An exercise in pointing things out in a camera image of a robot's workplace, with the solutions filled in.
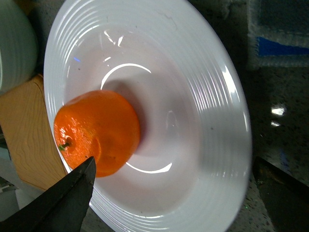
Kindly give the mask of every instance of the orange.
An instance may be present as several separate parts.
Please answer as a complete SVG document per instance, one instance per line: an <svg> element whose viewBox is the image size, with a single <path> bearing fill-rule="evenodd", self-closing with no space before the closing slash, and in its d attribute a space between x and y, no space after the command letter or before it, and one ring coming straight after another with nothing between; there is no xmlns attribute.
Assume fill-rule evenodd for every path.
<svg viewBox="0 0 309 232"><path fill-rule="evenodd" d="M96 177L103 177L117 172L137 149L140 125L124 97L109 90L95 90L60 108L54 134L62 156L72 169L93 156Z"/></svg>

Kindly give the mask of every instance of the wooden cutting board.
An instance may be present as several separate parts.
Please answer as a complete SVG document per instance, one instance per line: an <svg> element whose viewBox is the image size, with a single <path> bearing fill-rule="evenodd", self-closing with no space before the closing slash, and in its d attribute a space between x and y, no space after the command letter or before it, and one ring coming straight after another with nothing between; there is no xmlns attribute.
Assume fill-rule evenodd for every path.
<svg viewBox="0 0 309 232"><path fill-rule="evenodd" d="M47 190L67 174L49 127L41 76L0 96L0 125L21 180Z"/></svg>

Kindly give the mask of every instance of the white bowl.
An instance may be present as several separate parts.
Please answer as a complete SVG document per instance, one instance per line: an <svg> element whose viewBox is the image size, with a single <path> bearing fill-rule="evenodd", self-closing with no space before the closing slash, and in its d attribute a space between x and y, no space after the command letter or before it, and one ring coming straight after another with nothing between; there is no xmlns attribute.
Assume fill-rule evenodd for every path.
<svg viewBox="0 0 309 232"><path fill-rule="evenodd" d="M44 78L52 131L59 108L94 89L119 92L137 111L138 150L96 178L90 202L112 229L222 232L232 223L250 173L249 115L225 48L191 4L67 0Z"/></svg>
<svg viewBox="0 0 309 232"><path fill-rule="evenodd" d="M27 81L38 55L34 30L13 0L0 1L0 94Z"/></svg>

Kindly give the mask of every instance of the blue object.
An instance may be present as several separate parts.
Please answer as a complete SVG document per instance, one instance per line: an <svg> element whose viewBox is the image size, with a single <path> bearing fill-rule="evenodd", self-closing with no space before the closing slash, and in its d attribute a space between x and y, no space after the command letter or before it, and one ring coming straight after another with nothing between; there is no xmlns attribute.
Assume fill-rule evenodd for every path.
<svg viewBox="0 0 309 232"><path fill-rule="evenodd" d="M258 54L260 57L266 56L288 56L288 55L308 55L309 48L286 46L263 37L257 37Z"/></svg>

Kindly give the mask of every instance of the granite countertop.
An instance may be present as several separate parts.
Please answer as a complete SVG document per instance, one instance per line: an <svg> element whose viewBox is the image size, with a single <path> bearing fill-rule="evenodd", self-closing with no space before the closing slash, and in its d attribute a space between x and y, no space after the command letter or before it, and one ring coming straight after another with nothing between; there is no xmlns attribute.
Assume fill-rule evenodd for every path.
<svg viewBox="0 0 309 232"><path fill-rule="evenodd" d="M64 0L15 0L28 10L39 41L38 70L42 70L47 37ZM244 1L232 4L223 17L214 1L191 0L226 47L242 83L253 133L253 159L260 156L309 185L309 68L260 68L247 71L247 9ZM284 110L283 116L271 113ZM82 231L112 231L89 209ZM229 232L273 232L253 174L247 194Z"/></svg>

